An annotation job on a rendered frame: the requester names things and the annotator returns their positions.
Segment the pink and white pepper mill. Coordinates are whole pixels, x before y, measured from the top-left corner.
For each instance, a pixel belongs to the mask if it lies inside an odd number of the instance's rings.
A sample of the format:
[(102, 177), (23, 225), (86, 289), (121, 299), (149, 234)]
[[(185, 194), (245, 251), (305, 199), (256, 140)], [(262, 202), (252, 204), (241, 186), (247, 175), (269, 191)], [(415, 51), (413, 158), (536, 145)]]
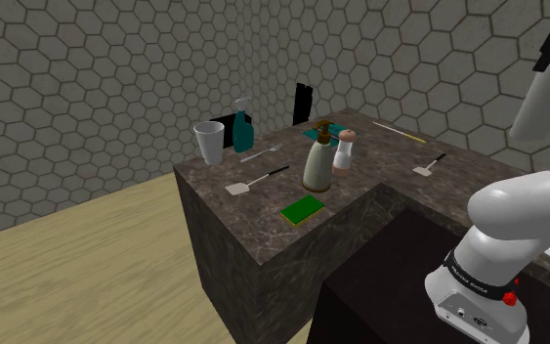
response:
[(338, 177), (348, 176), (350, 173), (352, 148), (358, 135), (351, 129), (342, 130), (339, 135), (339, 144), (332, 163), (332, 174)]

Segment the dark robot stand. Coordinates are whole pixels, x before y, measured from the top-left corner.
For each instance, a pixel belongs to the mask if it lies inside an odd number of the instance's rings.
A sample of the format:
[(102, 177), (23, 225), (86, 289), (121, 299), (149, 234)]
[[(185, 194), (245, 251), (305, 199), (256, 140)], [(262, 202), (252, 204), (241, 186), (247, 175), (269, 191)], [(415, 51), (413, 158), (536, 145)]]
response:
[[(321, 287), (307, 344), (478, 344), (440, 320), (424, 278), (459, 236), (405, 209)], [(550, 344), (550, 286), (522, 272), (529, 344)]]

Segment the beige soap dispenser bronze pump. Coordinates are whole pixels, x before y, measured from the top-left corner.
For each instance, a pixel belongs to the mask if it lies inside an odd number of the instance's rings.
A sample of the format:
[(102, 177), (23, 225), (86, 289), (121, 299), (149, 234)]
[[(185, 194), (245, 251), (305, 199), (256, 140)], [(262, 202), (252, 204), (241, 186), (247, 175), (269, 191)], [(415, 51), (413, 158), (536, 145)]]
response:
[(330, 124), (331, 121), (324, 119), (313, 127), (317, 130), (317, 140), (310, 149), (302, 180), (304, 188), (313, 193), (327, 192), (331, 186), (334, 152), (330, 144)]

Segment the white cup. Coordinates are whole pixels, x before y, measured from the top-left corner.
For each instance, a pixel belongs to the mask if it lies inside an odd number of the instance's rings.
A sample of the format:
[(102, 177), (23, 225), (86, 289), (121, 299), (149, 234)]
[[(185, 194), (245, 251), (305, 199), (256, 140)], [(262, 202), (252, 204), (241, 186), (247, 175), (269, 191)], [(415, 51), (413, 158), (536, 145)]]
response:
[(205, 163), (219, 164), (223, 157), (225, 125), (219, 121), (203, 121), (193, 130)]

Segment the narrow black upright panel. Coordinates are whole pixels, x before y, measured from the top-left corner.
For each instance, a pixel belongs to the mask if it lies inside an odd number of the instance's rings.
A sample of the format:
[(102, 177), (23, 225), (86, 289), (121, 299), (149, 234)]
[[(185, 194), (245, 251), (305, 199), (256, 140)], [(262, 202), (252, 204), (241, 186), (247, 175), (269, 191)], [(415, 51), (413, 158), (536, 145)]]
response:
[(302, 124), (309, 120), (312, 101), (313, 88), (302, 83), (297, 83), (292, 117), (293, 126)]

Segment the wide black upright panel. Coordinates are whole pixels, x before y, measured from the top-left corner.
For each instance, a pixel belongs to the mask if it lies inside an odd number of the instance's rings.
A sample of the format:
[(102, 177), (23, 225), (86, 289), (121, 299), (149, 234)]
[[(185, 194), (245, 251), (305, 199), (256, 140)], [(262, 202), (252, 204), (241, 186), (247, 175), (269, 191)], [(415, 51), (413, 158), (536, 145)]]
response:
[[(213, 121), (219, 121), (225, 125), (224, 148), (233, 147), (233, 122), (235, 113), (213, 118)], [(245, 120), (252, 125), (252, 117), (245, 114)]]

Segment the thin white and yellow stick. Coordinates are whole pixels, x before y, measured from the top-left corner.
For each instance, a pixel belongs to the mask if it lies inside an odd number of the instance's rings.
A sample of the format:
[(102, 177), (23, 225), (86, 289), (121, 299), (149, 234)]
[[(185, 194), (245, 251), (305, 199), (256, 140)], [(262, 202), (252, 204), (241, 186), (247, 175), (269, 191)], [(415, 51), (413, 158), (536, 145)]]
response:
[(404, 136), (404, 137), (407, 137), (407, 138), (409, 138), (409, 139), (411, 139), (411, 140), (414, 140), (414, 141), (417, 141), (417, 142), (419, 142), (419, 143), (422, 143), (422, 144), (426, 144), (426, 143), (427, 143), (425, 140), (420, 139), (420, 138), (415, 137), (415, 136), (412, 136), (412, 135), (410, 135), (410, 134), (408, 134), (408, 133), (405, 133), (405, 132), (403, 132), (403, 131), (401, 131), (401, 130), (398, 130), (398, 129), (395, 129), (395, 128), (386, 126), (386, 125), (384, 125), (384, 124), (381, 124), (381, 123), (378, 123), (378, 122), (375, 122), (375, 121), (372, 122), (372, 123), (373, 123), (374, 125), (377, 125), (377, 126), (383, 128), (383, 129), (386, 129), (386, 130), (389, 130), (389, 131), (391, 131), (391, 132), (397, 133), (397, 134), (399, 134), (399, 135), (402, 135), (402, 136)]

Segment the short black-handled spatula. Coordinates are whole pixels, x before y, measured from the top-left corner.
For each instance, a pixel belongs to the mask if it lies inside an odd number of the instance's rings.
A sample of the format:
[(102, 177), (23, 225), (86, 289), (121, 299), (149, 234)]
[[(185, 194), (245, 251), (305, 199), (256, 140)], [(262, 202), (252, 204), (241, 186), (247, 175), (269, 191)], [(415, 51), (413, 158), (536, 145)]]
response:
[(435, 158), (431, 163), (429, 163), (427, 166), (418, 166), (413, 169), (413, 172), (422, 175), (424, 177), (429, 177), (432, 175), (431, 168), (442, 158), (445, 157), (445, 153), (441, 153), (437, 158)]

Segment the silver fork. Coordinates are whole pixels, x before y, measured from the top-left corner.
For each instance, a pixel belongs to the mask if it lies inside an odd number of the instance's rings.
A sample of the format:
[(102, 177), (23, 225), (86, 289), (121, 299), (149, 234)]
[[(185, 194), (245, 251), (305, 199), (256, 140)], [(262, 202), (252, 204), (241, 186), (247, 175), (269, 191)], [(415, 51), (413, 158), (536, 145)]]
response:
[(243, 163), (243, 162), (246, 162), (246, 161), (249, 161), (253, 158), (256, 158), (258, 156), (260, 156), (261, 154), (265, 153), (265, 152), (274, 152), (274, 151), (278, 151), (279, 149), (282, 148), (282, 144), (277, 144), (277, 145), (274, 145), (266, 150), (262, 150), (260, 152), (257, 152), (257, 153), (254, 153), (250, 156), (247, 156), (247, 157), (244, 157), (240, 162)]

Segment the green and yellow sponge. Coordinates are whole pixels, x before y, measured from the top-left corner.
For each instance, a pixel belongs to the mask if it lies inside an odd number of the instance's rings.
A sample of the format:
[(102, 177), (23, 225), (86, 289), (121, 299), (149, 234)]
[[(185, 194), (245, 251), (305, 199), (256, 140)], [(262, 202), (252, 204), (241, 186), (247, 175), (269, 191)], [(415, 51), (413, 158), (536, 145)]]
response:
[(309, 194), (283, 208), (279, 214), (288, 224), (298, 227), (323, 208), (324, 204)]

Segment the teal flat mat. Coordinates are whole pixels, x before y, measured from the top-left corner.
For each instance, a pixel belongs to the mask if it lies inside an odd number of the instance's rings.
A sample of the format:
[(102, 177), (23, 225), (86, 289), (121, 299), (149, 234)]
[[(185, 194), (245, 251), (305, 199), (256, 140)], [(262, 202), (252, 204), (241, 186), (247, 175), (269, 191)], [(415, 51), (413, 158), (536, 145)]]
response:
[[(316, 141), (317, 140), (317, 133), (321, 130), (321, 127), (318, 129), (310, 129), (304, 132), (304, 135), (311, 140)], [(330, 134), (330, 145), (332, 147), (335, 147), (339, 144), (339, 134), (342, 131), (345, 131), (346, 127), (343, 127), (341, 125), (338, 125), (336, 123), (331, 123), (328, 125), (328, 132)]]

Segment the long black-handled spatula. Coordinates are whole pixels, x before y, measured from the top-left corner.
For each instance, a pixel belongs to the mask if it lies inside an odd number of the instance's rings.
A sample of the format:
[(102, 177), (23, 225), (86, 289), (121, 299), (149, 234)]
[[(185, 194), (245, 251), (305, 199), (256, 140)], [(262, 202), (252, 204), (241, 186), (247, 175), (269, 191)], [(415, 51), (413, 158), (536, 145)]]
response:
[(238, 194), (244, 194), (244, 193), (247, 193), (249, 190), (250, 190), (250, 187), (254, 184), (256, 184), (257, 182), (260, 182), (276, 173), (279, 173), (281, 171), (284, 171), (286, 169), (288, 169), (289, 166), (283, 166), (283, 167), (280, 167), (274, 171), (271, 171), (269, 173), (267, 173), (266, 175), (263, 175), (262, 177), (254, 180), (254, 181), (251, 181), (249, 183), (235, 183), (235, 184), (231, 184), (231, 185), (228, 185), (228, 186), (225, 186), (225, 190), (231, 194), (231, 195), (238, 195)]

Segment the teal spray bottle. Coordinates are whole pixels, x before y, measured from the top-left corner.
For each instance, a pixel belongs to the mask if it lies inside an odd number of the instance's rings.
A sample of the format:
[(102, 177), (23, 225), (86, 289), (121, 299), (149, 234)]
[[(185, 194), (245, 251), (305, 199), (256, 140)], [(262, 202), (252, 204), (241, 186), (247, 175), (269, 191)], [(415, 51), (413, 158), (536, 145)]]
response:
[(235, 152), (244, 152), (253, 148), (254, 128), (245, 120), (246, 106), (250, 100), (250, 97), (244, 97), (234, 102), (237, 106), (233, 122), (233, 149)]

